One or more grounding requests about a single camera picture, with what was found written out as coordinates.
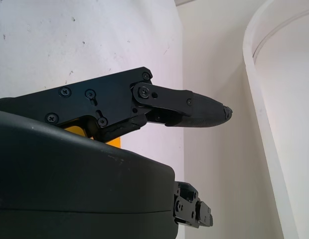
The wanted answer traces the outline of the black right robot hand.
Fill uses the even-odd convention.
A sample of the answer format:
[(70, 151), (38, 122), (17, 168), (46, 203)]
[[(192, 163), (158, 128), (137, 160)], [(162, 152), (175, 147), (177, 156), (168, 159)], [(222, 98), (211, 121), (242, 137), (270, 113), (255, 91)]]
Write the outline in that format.
[(213, 225), (174, 170), (109, 145), (148, 122), (213, 127), (232, 110), (140, 67), (0, 99), (0, 239), (174, 239)]

